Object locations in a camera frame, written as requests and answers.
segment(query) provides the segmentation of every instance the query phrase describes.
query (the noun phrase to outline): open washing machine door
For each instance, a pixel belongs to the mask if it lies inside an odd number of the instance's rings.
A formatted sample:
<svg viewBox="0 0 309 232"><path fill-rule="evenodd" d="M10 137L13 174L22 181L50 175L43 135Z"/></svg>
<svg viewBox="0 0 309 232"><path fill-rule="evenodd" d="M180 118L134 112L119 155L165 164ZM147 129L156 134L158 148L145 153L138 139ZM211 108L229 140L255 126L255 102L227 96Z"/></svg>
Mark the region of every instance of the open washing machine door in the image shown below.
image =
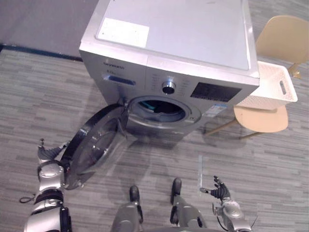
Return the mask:
<svg viewBox="0 0 309 232"><path fill-rule="evenodd" d="M98 169L107 170L115 162L126 142L127 119L125 107L112 104L78 130L61 158L67 171L66 189L82 186Z"/></svg>

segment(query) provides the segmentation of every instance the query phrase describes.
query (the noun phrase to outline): chair leg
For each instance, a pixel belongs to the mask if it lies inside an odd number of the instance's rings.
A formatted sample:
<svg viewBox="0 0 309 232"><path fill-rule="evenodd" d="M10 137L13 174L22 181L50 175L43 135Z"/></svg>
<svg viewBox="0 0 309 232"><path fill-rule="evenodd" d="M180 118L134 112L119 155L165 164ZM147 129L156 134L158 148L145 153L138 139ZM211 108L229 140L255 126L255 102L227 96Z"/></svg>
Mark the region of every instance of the chair leg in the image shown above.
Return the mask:
<svg viewBox="0 0 309 232"><path fill-rule="evenodd" d="M288 72L292 77L301 78L300 72L297 69L300 63L294 63L290 68L288 68Z"/></svg>
<svg viewBox="0 0 309 232"><path fill-rule="evenodd" d="M239 139L248 139L250 137L253 137L253 136L256 136L256 135L259 135L259 134L263 134L263 133L262 132L256 132L256 133L253 133L253 134L249 134L249 135L240 137Z"/></svg>
<svg viewBox="0 0 309 232"><path fill-rule="evenodd" d="M232 126L233 124L236 124L236 123L238 123L238 122L237 122L236 119L234 119L233 121L230 121L230 122L228 122L228 123L226 123L226 124L216 128L216 129L214 129L212 131L209 131L209 132L205 133L205 135L211 135L213 133L216 133L217 131L220 131L220 130L226 128L226 127Z"/></svg>

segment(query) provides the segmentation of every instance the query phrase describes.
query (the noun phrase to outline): robot leg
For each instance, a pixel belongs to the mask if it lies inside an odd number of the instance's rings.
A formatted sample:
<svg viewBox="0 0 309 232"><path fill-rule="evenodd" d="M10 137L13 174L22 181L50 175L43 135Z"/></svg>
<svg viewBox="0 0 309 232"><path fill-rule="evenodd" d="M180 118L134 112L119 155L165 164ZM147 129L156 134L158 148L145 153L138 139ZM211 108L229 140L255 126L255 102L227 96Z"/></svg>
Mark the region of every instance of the robot leg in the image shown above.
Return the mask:
<svg viewBox="0 0 309 232"><path fill-rule="evenodd" d="M139 232L143 222L140 194L137 186L130 188L130 203L122 205L112 223L111 232Z"/></svg>
<svg viewBox="0 0 309 232"><path fill-rule="evenodd" d="M180 227L206 228L206 223L199 210L188 204L180 196L181 187L181 179L174 179L170 198L170 202L173 205L170 222L172 224L179 224Z"/></svg>

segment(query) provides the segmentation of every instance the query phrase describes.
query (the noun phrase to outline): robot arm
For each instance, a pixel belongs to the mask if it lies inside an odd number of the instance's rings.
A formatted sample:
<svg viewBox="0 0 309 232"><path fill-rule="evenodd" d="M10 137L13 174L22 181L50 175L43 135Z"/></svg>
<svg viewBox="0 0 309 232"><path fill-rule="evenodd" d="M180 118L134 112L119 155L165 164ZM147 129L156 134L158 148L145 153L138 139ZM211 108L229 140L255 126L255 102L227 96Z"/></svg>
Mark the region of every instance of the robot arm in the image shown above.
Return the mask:
<svg viewBox="0 0 309 232"><path fill-rule="evenodd" d="M212 205L213 213L223 218L224 225L229 232L251 232L251 227L245 220L240 205L231 199L226 185L217 176L214 176L214 181L217 189L200 188L201 192L208 193L221 200L221 203Z"/></svg>
<svg viewBox="0 0 309 232"><path fill-rule="evenodd" d="M39 190L34 198L34 206L24 232L71 232L69 209L63 205L65 170L54 160L67 146L45 150L43 140L38 149Z"/></svg>

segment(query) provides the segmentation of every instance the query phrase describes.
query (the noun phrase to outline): laundry basket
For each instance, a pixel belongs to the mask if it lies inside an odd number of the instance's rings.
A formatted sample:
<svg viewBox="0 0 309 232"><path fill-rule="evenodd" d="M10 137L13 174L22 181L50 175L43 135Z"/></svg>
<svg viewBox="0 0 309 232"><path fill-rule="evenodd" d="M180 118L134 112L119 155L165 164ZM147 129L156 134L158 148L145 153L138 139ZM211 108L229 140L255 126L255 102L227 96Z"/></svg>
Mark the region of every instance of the laundry basket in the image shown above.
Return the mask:
<svg viewBox="0 0 309 232"><path fill-rule="evenodd" d="M258 61L260 86L237 106L273 110L297 101L287 69L281 65Z"/></svg>

